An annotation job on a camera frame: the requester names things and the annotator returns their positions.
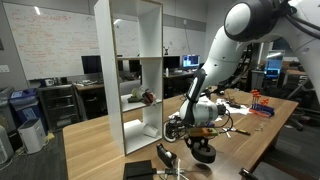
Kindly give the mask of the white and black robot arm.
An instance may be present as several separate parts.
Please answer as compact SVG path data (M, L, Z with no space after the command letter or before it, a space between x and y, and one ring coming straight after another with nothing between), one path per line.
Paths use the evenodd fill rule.
M217 106L199 101L210 85L235 72L243 50L251 43L284 39L298 58L320 99L320 0L237 0L217 31L207 60L194 73L180 107L185 126L209 122Z

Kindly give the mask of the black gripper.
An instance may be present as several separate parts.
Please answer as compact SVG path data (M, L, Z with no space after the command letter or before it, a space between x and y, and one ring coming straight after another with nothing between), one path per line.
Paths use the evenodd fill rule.
M210 151L210 145L208 144L209 139L207 137L193 137L193 136L187 136L185 139L186 146L191 148L205 148L206 151Z

